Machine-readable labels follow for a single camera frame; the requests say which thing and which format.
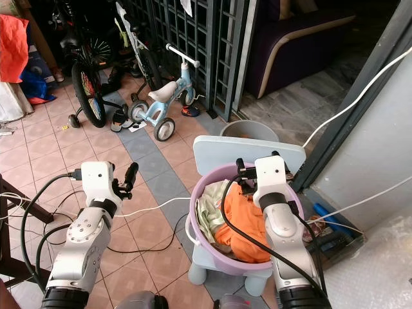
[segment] tiled floor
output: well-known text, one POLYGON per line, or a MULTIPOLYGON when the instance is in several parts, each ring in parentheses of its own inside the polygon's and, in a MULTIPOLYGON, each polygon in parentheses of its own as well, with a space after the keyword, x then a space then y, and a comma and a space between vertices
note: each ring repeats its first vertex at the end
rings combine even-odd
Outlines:
MULTIPOLYGON (((124 87, 105 99, 130 103, 130 93, 136 91, 140 83, 139 79, 125 77, 124 87)), ((68 114, 75 111, 79 103, 73 86, 60 88, 55 95, 56 101, 36 106, 32 115, 9 124, 8 127, 16 128, 13 135, 0 138, 0 173, 29 197, 34 197, 52 176, 79 167, 84 161, 94 160, 113 162, 115 177, 120 179, 132 161, 138 162, 140 171, 133 199, 124 202, 124 213, 156 207, 174 197, 189 197, 200 179, 192 150, 193 140, 198 135, 217 135, 225 125, 204 112, 197 118, 185 118, 180 113, 181 106, 175 103, 170 115, 176 122, 176 131, 163 143, 153 138, 150 125, 135 133, 123 130, 116 134, 109 130, 109 124, 102 129, 93 127, 82 114, 80 129, 63 129, 68 114)), ((81 189, 80 182, 61 179, 45 190, 40 204, 52 211, 65 196, 81 189)), ((73 216, 84 203, 84 193, 77 192, 62 204, 59 211, 73 216)), ((189 201, 176 200, 160 210, 141 212, 126 219, 115 218, 110 246, 125 251, 162 248, 170 241, 178 219, 188 211, 189 201)), ((56 215, 55 220, 47 230, 68 221, 61 215, 56 215)), ((18 228, 20 218, 10 219, 10 224, 18 228)), ((43 230, 43 224, 34 218, 29 218, 27 227, 38 234, 43 230)), ((10 229, 10 233, 12 255, 21 258, 19 231, 10 229)), ((26 235, 29 255, 33 259, 40 236, 32 232, 26 235)), ((54 235, 51 241, 62 239, 64 232, 54 235)), ((44 247, 42 267, 51 267, 53 256, 60 247, 44 247)), ((187 279, 192 250, 193 244, 185 235, 183 220, 177 228, 177 238, 165 251, 119 254, 106 250, 88 308, 112 309, 123 297, 142 289, 166 296, 171 309, 212 308, 213 299, 224 293, 243 295, 254 304, 253 308, 277 308, 273 289, 265 292, 265 300, 251 297, 243 288, 242 277, 209 272, 204 285, 192 285, 187 279)), ((35 284, 24 282, 11 291, 22 309, 39 307, 42 295, 35 284)))

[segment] red cloth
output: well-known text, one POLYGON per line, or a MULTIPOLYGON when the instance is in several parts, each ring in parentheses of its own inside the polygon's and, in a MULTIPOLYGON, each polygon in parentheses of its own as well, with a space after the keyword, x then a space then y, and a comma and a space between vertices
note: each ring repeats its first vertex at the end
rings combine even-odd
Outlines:
POLYGON ((28 61, 28 20, 0 14, 0 82, 21 82, 28 61))

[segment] bicycle seat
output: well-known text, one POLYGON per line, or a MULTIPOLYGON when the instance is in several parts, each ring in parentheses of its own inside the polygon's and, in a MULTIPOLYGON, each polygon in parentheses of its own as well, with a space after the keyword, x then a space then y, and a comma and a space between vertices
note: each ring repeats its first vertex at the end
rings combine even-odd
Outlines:
POLYGON ((161 87, 159 90, 150 91, 149 97, 151 97, 155 101, 164 103, 170 99, 170 97, 173 95, 177 87, 178 87, 177 82, 175 81, 169 82, 163 87, 161 87))

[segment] paper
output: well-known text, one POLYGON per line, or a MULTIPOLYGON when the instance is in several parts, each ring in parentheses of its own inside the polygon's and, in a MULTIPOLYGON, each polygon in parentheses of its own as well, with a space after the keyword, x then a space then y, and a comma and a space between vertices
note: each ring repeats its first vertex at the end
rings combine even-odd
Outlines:
POLYGON ((190 17, 193 17, 191 0, 180 0, 180 4, 183 6, 183 9, 186 11, 186 13, 190 17))
POLYGON ((130 130, 130 132, 136 132, 137 130, 142 129, 145 126, 147 126, 147 124, 144 121, 141 121, 141 122, 137 122, 137 123, 133 124, 129 128, 129 130, 130 130))

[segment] white wall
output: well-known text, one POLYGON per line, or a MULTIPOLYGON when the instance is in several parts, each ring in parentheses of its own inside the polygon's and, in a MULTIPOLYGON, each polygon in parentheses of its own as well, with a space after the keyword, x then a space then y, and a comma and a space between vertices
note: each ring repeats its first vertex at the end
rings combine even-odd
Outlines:
MULTIPOLYGON (((408 55, 312 189, 341 209, 411 175, 412 55, 408 55)), ((412 181, 342 215, 368 230, 399 209, 411 206, 412 181)))

